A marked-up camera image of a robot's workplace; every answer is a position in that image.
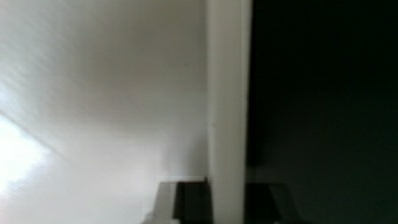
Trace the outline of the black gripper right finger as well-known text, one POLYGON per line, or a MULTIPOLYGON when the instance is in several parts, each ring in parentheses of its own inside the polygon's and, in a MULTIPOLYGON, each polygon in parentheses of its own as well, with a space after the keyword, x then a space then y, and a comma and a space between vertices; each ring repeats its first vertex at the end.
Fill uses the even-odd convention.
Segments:
POLYGON ((288 187, 281 183, 245 186, 245 224, 304 224, 288 187))

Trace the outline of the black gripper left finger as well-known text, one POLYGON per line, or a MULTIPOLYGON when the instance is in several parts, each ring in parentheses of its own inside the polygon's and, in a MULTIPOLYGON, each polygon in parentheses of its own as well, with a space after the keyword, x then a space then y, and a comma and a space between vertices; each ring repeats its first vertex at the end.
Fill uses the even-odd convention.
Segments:
POLYGON ((174 176, 156 188, 153 209, 140 224, 211 224, 211 186, 203 176, 174 176))

